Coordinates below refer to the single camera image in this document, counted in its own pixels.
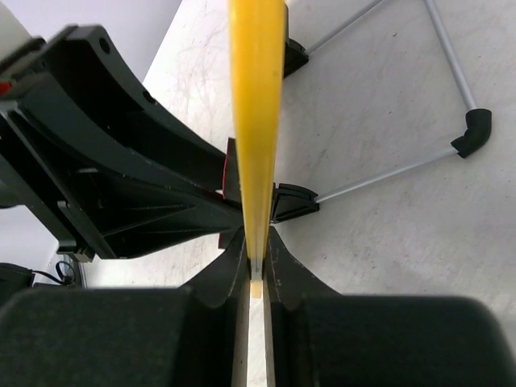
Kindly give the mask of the red black whiteboard eraser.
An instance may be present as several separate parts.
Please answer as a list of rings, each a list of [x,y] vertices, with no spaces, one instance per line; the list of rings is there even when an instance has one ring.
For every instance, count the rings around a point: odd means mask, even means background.
[[[236,156],[235,139],[227,141],[227,153],[223,170],[222,195],[225,200],[241,204],[241,193],[239,187],[239,172]]]

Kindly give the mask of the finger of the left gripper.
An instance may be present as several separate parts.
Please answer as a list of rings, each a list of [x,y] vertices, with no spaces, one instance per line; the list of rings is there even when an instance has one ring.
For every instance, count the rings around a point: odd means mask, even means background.
[[[79,189],[93,188],[84,206],[60,202],[64,215],[94,231],[101,258],[137,258],[204,235],[233,233],[242,212],[219,189],[204,189],[181,175],[119,144],[97,125],[93,149],[85,157],[95,165],[81,173]]]

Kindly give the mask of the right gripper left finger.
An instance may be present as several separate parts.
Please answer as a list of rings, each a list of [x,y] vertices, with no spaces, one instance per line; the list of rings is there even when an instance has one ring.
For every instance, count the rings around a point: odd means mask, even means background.
[[[178,288],[27,290],[1,311],[4,386],[244,386],[247,257],[238,232]]]

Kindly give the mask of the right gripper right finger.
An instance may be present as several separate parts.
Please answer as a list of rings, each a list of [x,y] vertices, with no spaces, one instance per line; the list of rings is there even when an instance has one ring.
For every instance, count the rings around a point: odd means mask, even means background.
[[[269,232],[264,261],[270,386],[512,386],[499,322],[464,297],[340,294]]]

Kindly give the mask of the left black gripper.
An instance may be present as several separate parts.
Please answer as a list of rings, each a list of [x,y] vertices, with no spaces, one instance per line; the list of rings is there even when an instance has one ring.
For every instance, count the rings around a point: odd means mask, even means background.
[[[204,189],[223,187],[225,155],[165,109],[129,69],[100,25],[69,25],[31,38],[1,60],[1,175],[22,204],[79,262],[96,255],[94,231],[60,202],[84,206],[93,188],[78,176],[97,125],[126,148]]]

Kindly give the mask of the yellow framed whiteboard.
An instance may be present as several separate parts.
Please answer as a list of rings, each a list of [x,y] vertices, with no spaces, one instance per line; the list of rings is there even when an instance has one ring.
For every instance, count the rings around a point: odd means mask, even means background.
[[[229,3],[231,91],[251,295],[263,290],[284,71],[283,1]]]

